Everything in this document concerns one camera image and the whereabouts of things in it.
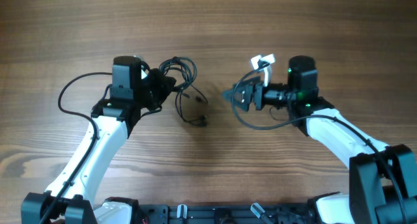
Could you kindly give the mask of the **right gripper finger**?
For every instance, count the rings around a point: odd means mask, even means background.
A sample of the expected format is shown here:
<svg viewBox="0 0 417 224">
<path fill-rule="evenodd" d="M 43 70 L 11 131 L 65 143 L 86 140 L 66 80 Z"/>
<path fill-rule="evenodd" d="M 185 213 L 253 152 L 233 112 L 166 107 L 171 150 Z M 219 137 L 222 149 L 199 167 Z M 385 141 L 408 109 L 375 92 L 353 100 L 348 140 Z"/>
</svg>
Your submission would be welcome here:
<svg viewBox="0 0 417 224">
<path fill-rule="evenodd" d="M 248 91 L 230 91 L 228 97 L 234 101 L 236 107 L 239 107 L 243 111 L 249 111 L 250 95 Z"/>
<path fill-rule="evenodd" d="M 222 92 L 222 97 L 225 100 L 251 100 L 253 93 L 255 92 L 256 84 L 261 82 L 259 76 L 242 81 L 240 84 L 234 84 L 229 90 Z"/>
</svg>

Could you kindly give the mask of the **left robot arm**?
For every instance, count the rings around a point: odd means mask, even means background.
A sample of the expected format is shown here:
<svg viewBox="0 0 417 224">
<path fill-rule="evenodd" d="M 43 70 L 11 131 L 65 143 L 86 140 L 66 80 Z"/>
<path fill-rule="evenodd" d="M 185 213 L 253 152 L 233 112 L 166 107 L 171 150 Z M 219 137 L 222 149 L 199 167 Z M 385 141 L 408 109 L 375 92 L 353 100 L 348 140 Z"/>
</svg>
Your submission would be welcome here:
<svg viewBox="0 0 417 224">
<path fill-rule="evenodd" d="M 116 152 L 145 116 L 161 111 L 175 78 L 151 69 L 139 57 L 113 60 L 112 82 L 87 117 L 89 127 L 59 176 L 43 193 L 28 193 L 22 223 L 147 223 L 136 199 L 110 197 L 98 208 L 94 199 Z"/>
</svg>

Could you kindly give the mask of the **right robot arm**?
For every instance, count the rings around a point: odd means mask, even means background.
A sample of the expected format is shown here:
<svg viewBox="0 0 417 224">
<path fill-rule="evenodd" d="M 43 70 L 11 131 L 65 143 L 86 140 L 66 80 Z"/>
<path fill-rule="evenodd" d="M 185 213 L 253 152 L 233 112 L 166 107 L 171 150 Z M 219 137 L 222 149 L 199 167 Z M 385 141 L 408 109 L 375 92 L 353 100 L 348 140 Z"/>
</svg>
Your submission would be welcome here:
<svg viewBox="0 0 417 224">
<path fill-rule="evenodd" d="M 251 106 L 285 108 L 288 123 L 320 142 L 349 170 L 349 193 L 329 193 L 301 207 L 284 206 L 268 216 L 259 204 L 252 213 L 265 223 L 415 223 L 416 158 L 406 145 L 390 146 L 351 124 L 322 96 L 312 57 L 289 60 L 286 83 L 273 83 L 273 55 L 251 59 L 252 70 L 223 92 L 234 113 Z"/>
</svg>

